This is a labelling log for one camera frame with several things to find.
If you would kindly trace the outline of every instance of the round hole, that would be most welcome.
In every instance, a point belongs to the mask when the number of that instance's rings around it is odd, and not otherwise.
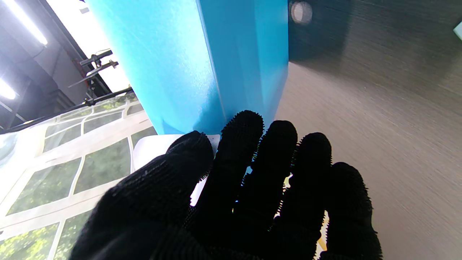
[[[313,17],[313,9],[306,2],[295,2],[291,10],[292,20],[298,24],[309,24]]]

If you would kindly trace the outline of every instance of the blue foam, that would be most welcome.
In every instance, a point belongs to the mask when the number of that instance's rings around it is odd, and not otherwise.
[[[273,120],[287,78],[287,1],[88,0],[159,134]]]

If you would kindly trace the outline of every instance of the fluorescent light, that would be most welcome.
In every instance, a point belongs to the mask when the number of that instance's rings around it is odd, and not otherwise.
[[[43,45],[47,45],[47,39],[45,36],[43,36],[43,34],[40,32],[37,26],[35,26],[27,14],[24,13],[24,10],[22,10],[14,0],[3,1],[8,6],[8,8],[10,8],[11,12],[13,12],[14,15],[16,15],[16,17],[21,21],[21,23],[23,23],[24,26],[30,31],[30,33],[32,33],[32,35],[37,38],[37,40]]]
[[[0,79],[0,95],[7,99],[14,99],[16,97],[14,90],[2,79]]]

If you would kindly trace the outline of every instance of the brushed metal surface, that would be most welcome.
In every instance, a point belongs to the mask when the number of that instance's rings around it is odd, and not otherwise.
[[[276,118],[362,173],[385,259],[460,259],[462,1],[306,2]]]

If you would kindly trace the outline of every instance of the black glove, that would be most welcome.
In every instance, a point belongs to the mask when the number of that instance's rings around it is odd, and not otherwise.
[[[180,137],[103,195],[70,259],[312,259],[324,210],[328,250],[321,259],[380,259],[361,175],[345,163],[331,165],[325,135],[309,134],[297,145],[287,121],[273,122],[260,140],[262,133],[258,114],[237,114],[222,130],[215,159],[203,133]]]

